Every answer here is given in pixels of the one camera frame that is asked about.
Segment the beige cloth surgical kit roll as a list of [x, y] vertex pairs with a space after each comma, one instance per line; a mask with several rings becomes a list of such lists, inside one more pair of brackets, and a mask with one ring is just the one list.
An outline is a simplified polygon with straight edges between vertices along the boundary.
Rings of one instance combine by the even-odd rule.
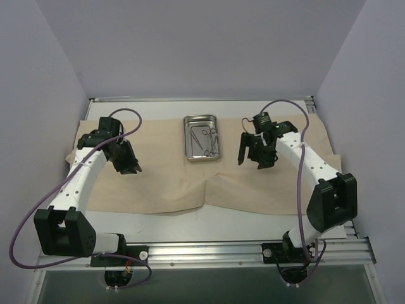
[[272, 168], [251, 160], [238, 164], [241, 122], [219, 121], [221, 155], [217, 161], [189, 162], [181, 119], [124, 122], [142, 172], [119, 174], [108, 163], [98, 175], [86, 209], [97, 212], [169, 213], [204, 205], [268, 215], [294, 215], [311, 197], [302, 183], [297, 200], [297, 170], [284, 156]]

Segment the steel instrument tray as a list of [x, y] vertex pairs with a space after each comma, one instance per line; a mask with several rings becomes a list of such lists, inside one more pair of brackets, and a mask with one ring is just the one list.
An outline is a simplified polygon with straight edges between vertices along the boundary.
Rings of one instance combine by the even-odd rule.
[[[188, 162], [191, 163], [201, 163], [201, 162], [214, 162], [221, 157], [221, 144], [218, 130], [218, 119], [214, 114], [202, 114], [202, 115], [187, 115], [183, 119], [184, 127], [184, 150], [185, 157]], [[190, 135], [190, 128], [193, 130], [199, 139], [203, 149], [197, 145], [195, 140]], [[219, 154], [215, 156], [205, 156], [205, 140], [202, 135], [203, 129], [215, 128], [218, 131], [218, 144], [219, 144]]]

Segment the steel tweezers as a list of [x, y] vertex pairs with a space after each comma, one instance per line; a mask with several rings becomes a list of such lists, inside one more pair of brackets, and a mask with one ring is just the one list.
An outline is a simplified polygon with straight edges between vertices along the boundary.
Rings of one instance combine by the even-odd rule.
[[203, 149], [203, 146], [201, 145], [199, 139], [197, 138], [197, 136], [196, 136], [196, 134], [195, 134], [195, 132], [194, 132], [194, 130], [193, 130], [193, 127], [190, 128], [190, 135], [191, 135], [191, 137], [193, 138], [193, 140], [195, 140], [195, 142], [196, 142], [197, 145], [200, 147], [200, 149]]

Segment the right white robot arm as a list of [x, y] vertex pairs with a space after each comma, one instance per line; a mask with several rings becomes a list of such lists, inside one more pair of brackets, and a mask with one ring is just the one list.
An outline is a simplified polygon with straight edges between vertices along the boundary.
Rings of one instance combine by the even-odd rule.
[[298, 226], [285, 234], [281, 245], [282, 256], [293, 262], [303, 255], [305, 246], [357, 217], [357, 180], [329, 165], [289, 121], [257, 124], [253, 134], [241, 134], [239, 164], [248, 158], [258, 164], [258, 169], [271, 168], [278, 155], [297, 169], [297, 188], [305, 180], [312, 191], [306, 217], [298, 219]]

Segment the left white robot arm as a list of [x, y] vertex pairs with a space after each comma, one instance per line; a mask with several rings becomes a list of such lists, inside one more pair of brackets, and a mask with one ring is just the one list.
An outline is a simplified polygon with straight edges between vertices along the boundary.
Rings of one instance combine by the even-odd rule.
[[34, 225], [45, 255], [89, 257], [104, 254], [112, 265], [128, 257], [123, 235], [97, 232], [85, 209], [97, 176], [107, 162], [122, 175], [141, 171], [132, 145], [123, 135], [122, 123], [113, 117], [99, 119], [98, 128], [77, 143], [67, 182], [46, 209], [38, 209]]

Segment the steel surgical scissors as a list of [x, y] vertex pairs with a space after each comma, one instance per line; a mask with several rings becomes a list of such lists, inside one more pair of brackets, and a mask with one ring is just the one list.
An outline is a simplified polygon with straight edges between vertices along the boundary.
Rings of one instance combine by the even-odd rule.
[[209, 154], [215, 156], [219, 154], [219, 144], [218, 144], [218, 131], [215, 128], [210, 129], [210, 141], [211, 141], [211, 151]]

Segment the steel forceps clamp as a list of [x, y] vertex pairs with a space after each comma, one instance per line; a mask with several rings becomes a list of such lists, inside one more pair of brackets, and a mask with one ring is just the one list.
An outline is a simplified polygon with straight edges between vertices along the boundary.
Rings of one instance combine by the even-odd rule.
[[208, 129], [203, 129], [202, 130], [202, 135], [205, 140], [205, 148], [204, 148], [204, 155], [205, 156], [213, 156], [213, 133], [211, 128]]

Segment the back aluminium rail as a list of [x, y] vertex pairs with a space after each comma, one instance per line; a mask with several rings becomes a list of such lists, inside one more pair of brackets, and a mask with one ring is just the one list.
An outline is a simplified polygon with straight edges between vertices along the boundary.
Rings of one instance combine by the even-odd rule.
[[175, 101], [271, 101], [275, 97], [133, 97], [133, 96], [110, 96], [90, 98], [93, 103], [108, 103], [108, 102], [175, 102]]

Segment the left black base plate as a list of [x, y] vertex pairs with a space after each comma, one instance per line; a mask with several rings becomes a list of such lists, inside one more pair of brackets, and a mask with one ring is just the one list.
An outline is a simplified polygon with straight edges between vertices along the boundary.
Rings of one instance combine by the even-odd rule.
[[141, 262], [147, 263], [149, 256], [149, 247], [146, 245], [130, 245], [124, 249], [118, 250], [116, 255], [123, 255], [125, 258], [112, 257], [92, 257], [90, 261], [91, 267], [126, 267], [126, 266], [141, 266], [140, 262], [129, 260], [128, 257], [135, 258]]

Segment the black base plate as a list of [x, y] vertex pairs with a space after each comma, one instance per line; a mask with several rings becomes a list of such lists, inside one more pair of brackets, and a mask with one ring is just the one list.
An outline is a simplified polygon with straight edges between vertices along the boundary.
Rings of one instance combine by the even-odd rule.
[[140, 262], [129, 260], [128, 257], [135, 258], [141, 262], [147, 263], [149, 256], [149, 247], [146, 245], [130, 245], [124, 249], [118, 250], [116, 255], [123, 255], [125, 258], [112, 257], [92, 257], [90, 261], [91, 267], [126, 267], [126, 266], [141, 266]]
[[304, 264], [308, 262], [302, 247], [296, 248], [285, 243], [263, 243], [261, 249], [265, 264]]

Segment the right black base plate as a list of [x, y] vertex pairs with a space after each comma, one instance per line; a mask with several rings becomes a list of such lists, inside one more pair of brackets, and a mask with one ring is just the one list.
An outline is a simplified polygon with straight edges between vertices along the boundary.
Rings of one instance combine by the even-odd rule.
[[296, 248], [285, 243], [263, 243], [261, 249], [265, 264], [304, 264], [308, 262], [302, 247]]

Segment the aluminium front rail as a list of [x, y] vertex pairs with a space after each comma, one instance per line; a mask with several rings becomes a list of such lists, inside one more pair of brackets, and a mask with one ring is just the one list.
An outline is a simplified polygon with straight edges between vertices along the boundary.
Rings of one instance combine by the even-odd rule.
[[[261, 245], [264, 241], [210, 243], [149, 243], [147, 263], [154, 269], [227, 268], [227, 267], [300, 267], [298, 263], [265, 264]], [[376, 263], [370, 241], [366, 238], [328, 239], [319, 242], [320, 265], [367, 265]]]

